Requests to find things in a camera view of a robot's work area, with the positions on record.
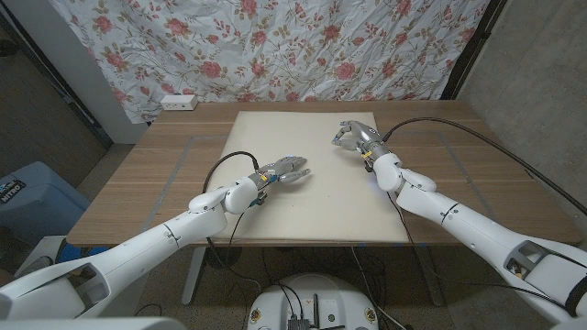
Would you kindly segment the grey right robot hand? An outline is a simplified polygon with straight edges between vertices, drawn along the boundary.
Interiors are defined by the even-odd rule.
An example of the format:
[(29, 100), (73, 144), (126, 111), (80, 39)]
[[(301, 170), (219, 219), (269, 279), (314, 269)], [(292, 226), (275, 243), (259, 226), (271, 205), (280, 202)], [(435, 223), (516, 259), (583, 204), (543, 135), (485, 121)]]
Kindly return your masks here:
[(358, 151), (365, 160), (369, 161), (375, 161), (390, 153), (381, 135), (374, 128), (355, 120), (343, 121), (339, 124), (340, 130), (331, 141), (334, 146)]

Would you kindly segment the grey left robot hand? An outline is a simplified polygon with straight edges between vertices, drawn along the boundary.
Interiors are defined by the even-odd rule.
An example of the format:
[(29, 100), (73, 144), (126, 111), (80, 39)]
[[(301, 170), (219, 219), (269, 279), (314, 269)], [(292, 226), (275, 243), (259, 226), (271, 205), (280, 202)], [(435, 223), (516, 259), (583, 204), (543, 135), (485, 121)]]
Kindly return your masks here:
[(311, 172), (308, 168), (304, 169), (306, 162), (307, 159), (303, 157), (286, 156), (260, 167), (249, 178), (256, 184), (258, 191), (275, 182), (292, 183)]

